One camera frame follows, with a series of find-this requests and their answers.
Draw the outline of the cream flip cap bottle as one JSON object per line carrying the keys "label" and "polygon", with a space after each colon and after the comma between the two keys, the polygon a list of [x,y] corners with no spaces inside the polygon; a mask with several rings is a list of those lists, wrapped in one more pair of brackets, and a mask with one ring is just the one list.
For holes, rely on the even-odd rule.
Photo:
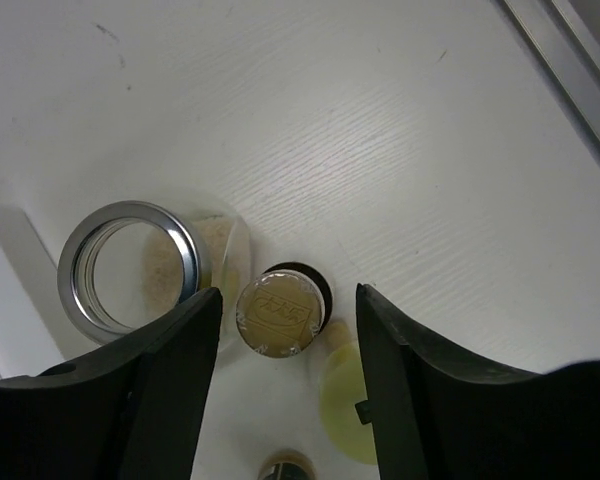
{"label": "cream flip cap bottle", "polygon": [[329,323],[321,332],[326,363],[319,388],[322,426],[333,445],[350,459],[376,465],[371,422],[365,423],[356,406],[367,400],[357,342],[345,322]]}

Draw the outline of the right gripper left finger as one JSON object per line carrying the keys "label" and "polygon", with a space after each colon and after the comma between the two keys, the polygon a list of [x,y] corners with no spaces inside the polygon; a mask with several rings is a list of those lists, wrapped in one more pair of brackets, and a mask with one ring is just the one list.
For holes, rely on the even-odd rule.
{"label": "right gripper left finger", "polygon": [[188,479],[216,362],[218,289],[37,376],[0,380],[0,479]]}

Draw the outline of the glass jar silver rim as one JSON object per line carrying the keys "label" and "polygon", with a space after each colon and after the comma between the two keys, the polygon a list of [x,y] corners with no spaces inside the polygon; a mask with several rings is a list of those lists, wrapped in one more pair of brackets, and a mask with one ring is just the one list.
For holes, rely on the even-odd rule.
{"label": "glass jar silver rim", "polygon": [[57,286],[71,323],[98,345],[214,287],[222,295],[218,354],[226,363],[237,348],[236,302],[251,259],[247,223],[213,195],[120,200],[87,215],[68,236]]}

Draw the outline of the brown spice bottle yellow label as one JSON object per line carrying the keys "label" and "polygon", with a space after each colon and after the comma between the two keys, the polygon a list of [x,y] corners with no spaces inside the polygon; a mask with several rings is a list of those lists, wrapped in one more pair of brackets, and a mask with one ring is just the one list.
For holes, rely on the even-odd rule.
{"label": "brown spice bottle yellow label", "polygon": [[333,306],[332,288],[321,272],[302,262],[282,262],[246,285],[236,303],[235,323],[252,351],[288,358],[324,330]]}

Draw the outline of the small black cap spice jar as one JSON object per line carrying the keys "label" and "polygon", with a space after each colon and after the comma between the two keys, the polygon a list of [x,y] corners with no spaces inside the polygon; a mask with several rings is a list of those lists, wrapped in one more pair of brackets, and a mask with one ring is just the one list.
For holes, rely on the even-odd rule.
{"label": "small black cap spice jar", "polygon": [[271,455],[261,466],[258,480],[315,480],[311,461],[295,450],[282,450]]}

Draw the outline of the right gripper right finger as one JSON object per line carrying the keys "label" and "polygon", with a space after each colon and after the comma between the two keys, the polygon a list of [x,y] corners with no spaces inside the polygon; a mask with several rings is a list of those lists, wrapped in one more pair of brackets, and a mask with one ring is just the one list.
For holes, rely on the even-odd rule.
{"label": "right gripper right finger", "polygon": [[474,353],[370,285],[356,290],[366,393],[384,479],[600,479],[600,360],[539,374]]}

